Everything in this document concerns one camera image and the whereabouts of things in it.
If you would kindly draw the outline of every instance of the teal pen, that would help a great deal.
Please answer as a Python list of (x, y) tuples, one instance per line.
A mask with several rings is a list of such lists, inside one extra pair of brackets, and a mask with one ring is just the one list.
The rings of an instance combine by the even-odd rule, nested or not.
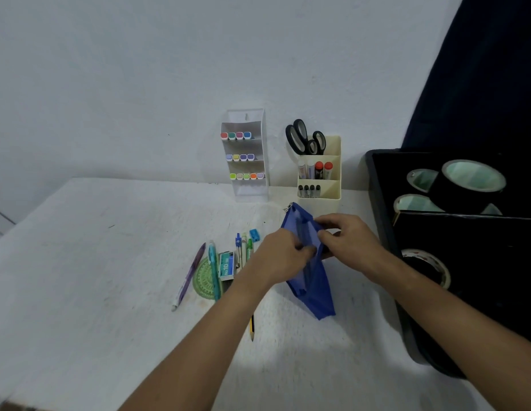
[(220, 299), (220, 281), (218, 280), (218, 261), (216, 255), (216, 247), (214, 241), (210, 241), (208, 244), (208, 263), (212, 271), (212, 286), (214, 287), (214, 300)]

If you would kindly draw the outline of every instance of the black organizer tray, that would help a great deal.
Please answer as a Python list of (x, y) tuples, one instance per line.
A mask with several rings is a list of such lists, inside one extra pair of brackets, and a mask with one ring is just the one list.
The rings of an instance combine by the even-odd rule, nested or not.
[[(426, 194), (413, 188), (406, 175), (415, 169), (440, 170), (445, 162), (458, 158), (477, 160), (503, 173), (507, 187), (492, 203), (504, 216), (402, 211), (393, 225), (397, 197)], [(382, 245), (399, 257), (405, 248), (435, 255), (450, 271), (451, 293), (531, 341), (530, 161), (501, 154), (399, 150), (371, 150), (365, 159)], [(415, 361), (427, 361), (448, 376), (465, 378), (399, 304), (397, 311), (407, 351)]]

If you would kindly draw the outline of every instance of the blue mesh pouch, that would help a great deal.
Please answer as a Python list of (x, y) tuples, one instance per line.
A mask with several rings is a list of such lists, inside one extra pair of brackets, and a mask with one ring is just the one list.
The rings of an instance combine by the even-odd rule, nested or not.
[(290, 205), (281, 228), (293, 232), (303, 246), (313, 245), (317, 248), (317, 253), (303, 270), (286, 282), (290, 290), (317, 319), (334, 316), (336, 312), (330, 294), (329, 279), (321, 261), (324, 245), (317, 236), (317, 231), (323, 228), (313, 220), (311, 214), (296, 203)]

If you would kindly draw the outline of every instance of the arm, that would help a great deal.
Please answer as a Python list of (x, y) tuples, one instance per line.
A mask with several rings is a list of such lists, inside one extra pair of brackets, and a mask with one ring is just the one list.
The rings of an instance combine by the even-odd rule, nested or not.
[(316, 219), (321, 241), (347, 266), (362, 271), (395, 298), (499, 411), (531, 410), (531, 343), (416, 272), (387, 252), (357, 216)]
[(303, 268), (317, 250), (301, 250), (292, 232), (267, 235), (229, 291), (148, 375), (119, 411), (211, 409), (250, 317), (266, 292)]

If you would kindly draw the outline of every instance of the white marker holder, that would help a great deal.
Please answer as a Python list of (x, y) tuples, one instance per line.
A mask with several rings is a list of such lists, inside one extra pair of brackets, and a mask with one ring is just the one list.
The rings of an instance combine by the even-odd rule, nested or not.
[(250, 140), (222, 141), (224, 155), (254, 154), (253, 161), (227, 162), (229, 173), (263, 173), (264, 179), (251, 182), (230, 180), (236, 202), (267, 202), (269, 200), (269, 173), (267, 172), (265, 132), (263, 126), (264, 109), (228, 110), (223, 118), (221, 132), (252, 133)]
[[(326, 148), (323, 156), (298, 156), (305, 160), (308, 166), (316, 162), (331, 162), (332, 173), (330, 180), (300, 179), (298, 168), (296, 176), (298, 184), (294, 190), (294, 201), (313, 216), (320, 216), (338, 212), (339, 202), (342, 198), (342, 138), (338, 135), (325, 135)], [(298, 186), (321, 186), (321, 197), (301, 198), (298, 196)]]

